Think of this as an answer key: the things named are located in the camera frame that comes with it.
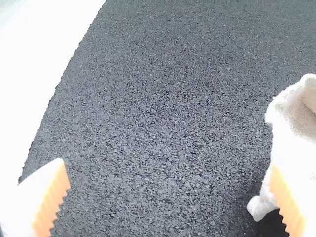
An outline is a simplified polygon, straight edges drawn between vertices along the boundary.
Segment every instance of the orange serrated edge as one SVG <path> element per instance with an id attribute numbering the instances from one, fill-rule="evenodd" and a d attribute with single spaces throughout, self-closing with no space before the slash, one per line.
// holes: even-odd
<path id="1" fill-rule="evenodd" d="M 63 198 L 67 196 L 70 189 L 70 182 L 67 175 L 65 163 L 60 164 L 54 178 L 51 180 L 47 192 L 43 197 L 35 221 L 32 223 L 36 237 L 50 237 L 50 229 L 54 227 L 56 213 L 59 212 L 59 205 L 63 203 Z"/>
<path id="2" fill-rule="evenodd" d="M 286 224 L 285 231 L 291 237 L 301 237 L 306 227 L 306 218 L 293 197 L 292 190 L 285 181 L 281 170 L 275 165 L 272 169 L 270 191 L 274 194 L 280 208 L 279 214 L 283 216 L 282 222 Z"/>

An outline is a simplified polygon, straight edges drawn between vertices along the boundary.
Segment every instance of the fuzzy fabric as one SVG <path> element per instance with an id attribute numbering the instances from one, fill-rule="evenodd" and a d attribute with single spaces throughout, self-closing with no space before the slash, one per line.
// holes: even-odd
<path id="1" fill-rule="evenodd" d="M 299 82 L 276 96 L 268 106 L 265 120 L 272 126 L 273 144 L 260 194 L 247 205 L 255 221 L 278 209 L 269 188 L 272 164 L 287 175 L 293 192 L 298 192 L 295 189 L 308 182 L 315 182 L 316 75 L 305 74 Z"/>

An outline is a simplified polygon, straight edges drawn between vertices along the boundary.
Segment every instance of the white floor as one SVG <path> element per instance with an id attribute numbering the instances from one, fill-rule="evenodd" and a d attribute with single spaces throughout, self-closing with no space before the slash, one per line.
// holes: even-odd
<path id="1" fill-rule="evenodd" d="M 18 184 L 55 86 L 104 2 L 0 0 L 2 188 Z"/>

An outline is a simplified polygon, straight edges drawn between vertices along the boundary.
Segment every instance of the textured carpet surface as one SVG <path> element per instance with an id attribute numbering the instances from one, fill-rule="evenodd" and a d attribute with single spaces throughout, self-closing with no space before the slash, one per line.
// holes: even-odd
<path id="1" fill-rule="evenodd" d="M 286 237 L 277 211 L 255 223 L 246 204 L 269 164 L 267 105 L 315 72 L 315 6 L 107 0 L 21 179 L 65 160 L 52 235 Z"/>

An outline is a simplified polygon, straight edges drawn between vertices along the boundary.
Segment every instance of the floor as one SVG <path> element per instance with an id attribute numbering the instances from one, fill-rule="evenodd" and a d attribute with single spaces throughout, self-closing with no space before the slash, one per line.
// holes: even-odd
<path id="1" fill-rule="evenodd" d="M 315 73 L 315 6 L 107 0 L 21 178 L 65 160 L 52 236 L 288 236 L 246 204 L 269 164 L 267 105 Z"/>

